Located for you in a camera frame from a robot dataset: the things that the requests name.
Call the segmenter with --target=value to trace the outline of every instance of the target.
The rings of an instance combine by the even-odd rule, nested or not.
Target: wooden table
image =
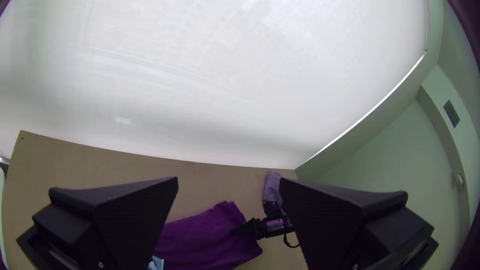
[[[21,131],[8,171],[2,225],[10,270],[34,267],[16,239],[33,225],[32,215],[50,203],[48,190],[92,188],[177,176],[179,191],[167,221],[199,214],[222,201],[234,201],[247,220],[263,218],[261,197],[268,171],[296,178],[293,170],[226,166],[130,154],[66,142]],[[289,241],[297,243],[294,233]],[[281,236],[258,242],[259,257],[237,269],[307,269],[300,248]]]

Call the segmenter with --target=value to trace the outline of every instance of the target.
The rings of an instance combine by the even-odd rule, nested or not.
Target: light green wall
[[[424,269],[442,270],[450,268],[461,245],[459,198],[451,173],[429,118],[413,101],[377,137],[311,179],[366,191],[407,191],[407,207],[435,227],[433,238],[439,243]]]
[[[450,5],[444,1],[443,37],[438,65],[460,95],[480,136],[480,73],[462,25]]]
[[[456,153],[450,153],[451,147],[445,146],[445,143],[444,148],[449,156],[455,155],[459,158],[459,164],[456,162],[450,164],[456,173],[461,173],[465,178],[471,223],[480,201],[480,143],[474,124],[459,93],[438,65],[433,68],[421,86],[435,104],[435,109],[441,112],[439,116],[443,118],[444,123],[448,123],[446,125],[448,130],[445,132],[451,136]],[[450,124],[447,114],[443,112],[443,105],[448,100],[451,101],[460,118],[455,128]],[[443,136],[445,132],[439,131],[439,135]]]

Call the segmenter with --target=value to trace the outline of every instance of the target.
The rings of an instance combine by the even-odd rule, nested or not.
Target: purple towel
[[[247,222],[235,203],[223,201],[201,214],[163,226],[154,255],[165,270],[232,270],[262,254],[253,238],[230,235]]]

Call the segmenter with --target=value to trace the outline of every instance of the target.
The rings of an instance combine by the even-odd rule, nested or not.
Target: black cable
[[[287,221],[287,217],[284,216],[284,217],[282,218],[282,220],[283,220],[283,227],[284,227],[284,228],[288,228],[289,224],[288,224],[288,221]],[[289,247],[289,248],[291,248],[291,249],[300,247],[300,243],[298,243],[297,245],[291,245],[291,244],[289,243],[289,241],[287,240],[287,234],[286,234],[286,233],[283,235],[283,242],[285,243],[285,245],[286,245],[287,247]]]

